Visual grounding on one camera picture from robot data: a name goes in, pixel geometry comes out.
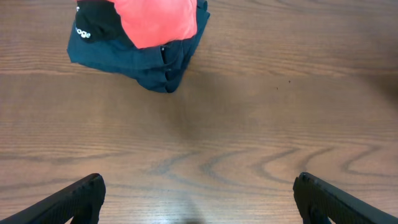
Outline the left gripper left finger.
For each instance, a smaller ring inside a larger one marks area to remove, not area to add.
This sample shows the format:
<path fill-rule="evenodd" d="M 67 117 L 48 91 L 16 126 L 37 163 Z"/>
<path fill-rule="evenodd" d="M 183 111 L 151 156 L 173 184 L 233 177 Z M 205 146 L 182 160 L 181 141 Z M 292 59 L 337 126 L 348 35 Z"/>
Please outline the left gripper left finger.
<path fill-rule="evenodd" d="M 105 194 L 103 177 L 93 173 L 1 220 L 1 224 L 97 224 Z"/>

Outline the orange-red soccer t-shirt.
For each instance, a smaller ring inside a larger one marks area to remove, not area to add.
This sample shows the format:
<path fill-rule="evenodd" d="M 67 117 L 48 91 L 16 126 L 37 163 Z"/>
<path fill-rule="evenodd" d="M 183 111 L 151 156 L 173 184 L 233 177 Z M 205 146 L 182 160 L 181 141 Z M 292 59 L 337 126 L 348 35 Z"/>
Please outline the orange-red soccer t-shirt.
<path fill-rule="evenodd" d="M 197 33 L 197 0 L 112 0 L 138 49 L 185 40 Z"/>

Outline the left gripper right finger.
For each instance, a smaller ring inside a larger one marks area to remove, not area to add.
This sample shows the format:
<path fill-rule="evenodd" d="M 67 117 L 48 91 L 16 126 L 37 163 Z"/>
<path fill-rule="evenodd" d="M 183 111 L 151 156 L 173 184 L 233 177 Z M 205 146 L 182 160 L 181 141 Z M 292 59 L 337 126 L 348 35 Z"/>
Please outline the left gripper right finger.
<path fill-rule="evenodd" d="M 295 203 L 304 223 L 397 223 L 397 217 L 365 203 L 308 172 L 302 172 L 295 178 L 293 190 Z"/>

